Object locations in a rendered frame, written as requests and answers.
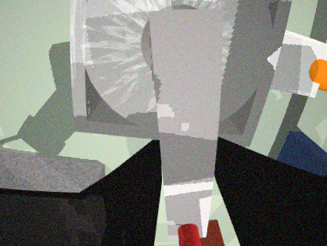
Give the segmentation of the red-orange box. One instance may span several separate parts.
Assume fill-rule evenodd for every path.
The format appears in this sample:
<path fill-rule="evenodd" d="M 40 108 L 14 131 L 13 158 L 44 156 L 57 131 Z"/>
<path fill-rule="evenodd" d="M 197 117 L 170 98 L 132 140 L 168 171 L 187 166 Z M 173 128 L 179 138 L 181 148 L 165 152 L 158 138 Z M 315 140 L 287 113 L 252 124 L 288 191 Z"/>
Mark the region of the red-orange box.
<path fill-rule="evenodd" d="M 207 222 L 207 237 L 201 237 L 202 246 L 225 246 L 217 220 Z"/>

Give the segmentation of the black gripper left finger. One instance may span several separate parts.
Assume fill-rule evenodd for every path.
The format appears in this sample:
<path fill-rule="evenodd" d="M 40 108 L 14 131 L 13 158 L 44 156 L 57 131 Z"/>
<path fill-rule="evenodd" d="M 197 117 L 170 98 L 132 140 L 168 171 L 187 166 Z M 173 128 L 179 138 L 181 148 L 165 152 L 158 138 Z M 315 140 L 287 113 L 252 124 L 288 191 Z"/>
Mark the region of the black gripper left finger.
<path fill-rule="evenodd" d="M 154 246 L 160 140 L 76 193 L 0 188 L 0 246 Z"/>

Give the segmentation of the blue flat bar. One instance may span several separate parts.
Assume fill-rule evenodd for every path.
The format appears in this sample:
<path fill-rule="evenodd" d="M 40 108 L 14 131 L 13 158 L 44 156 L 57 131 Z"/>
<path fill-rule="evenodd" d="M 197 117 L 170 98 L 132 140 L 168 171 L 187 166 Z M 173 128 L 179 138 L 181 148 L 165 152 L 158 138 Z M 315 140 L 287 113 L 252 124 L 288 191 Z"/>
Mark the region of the blue flat bar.
<path fill-rule="evenodd" d="M 302 132 L 289 130 L 277 161 L 321 176 L 327 175 L 327 152 Z"/>

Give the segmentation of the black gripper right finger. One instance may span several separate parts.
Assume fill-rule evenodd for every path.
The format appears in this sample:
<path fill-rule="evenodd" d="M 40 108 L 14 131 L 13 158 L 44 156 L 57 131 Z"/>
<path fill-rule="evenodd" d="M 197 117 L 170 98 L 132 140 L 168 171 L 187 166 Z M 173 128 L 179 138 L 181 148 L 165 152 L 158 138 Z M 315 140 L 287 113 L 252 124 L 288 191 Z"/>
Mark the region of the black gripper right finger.
<path fill-rule="evenodd" d="M 217 137 L 214 178 L 241 246 L 327 246 L 327 175 Z"/>

